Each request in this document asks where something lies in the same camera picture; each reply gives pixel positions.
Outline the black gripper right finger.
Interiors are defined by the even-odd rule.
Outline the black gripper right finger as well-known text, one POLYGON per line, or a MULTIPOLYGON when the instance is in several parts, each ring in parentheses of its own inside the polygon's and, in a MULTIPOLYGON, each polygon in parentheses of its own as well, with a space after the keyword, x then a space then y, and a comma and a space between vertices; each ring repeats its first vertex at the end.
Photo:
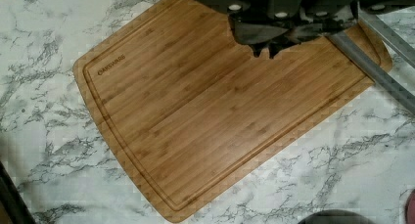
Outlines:
POLYGON ((323 36, 336 34, 354 25, 356 25, 356 20, 346 22, 324 20, 322 22, 294 27, 286 33, 273 38, 268 43, 269 58, 273 59, 280 51, 292 46, 300 45, 303 42, 312 41, 323 36))

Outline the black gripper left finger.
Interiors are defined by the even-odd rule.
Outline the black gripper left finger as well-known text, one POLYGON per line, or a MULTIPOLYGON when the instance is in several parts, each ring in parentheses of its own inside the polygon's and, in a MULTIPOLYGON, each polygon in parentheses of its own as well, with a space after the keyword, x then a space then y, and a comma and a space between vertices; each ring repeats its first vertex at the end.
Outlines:
POLYGON ((287 47, 288 41, 282 38, 286 28, 270 24, 255 24, 229 19, 234 40, 241 45, 249 46, 253 55, 258 58, 263 49, 267 49, 269 57, 274 58, 281 50, 287 47))

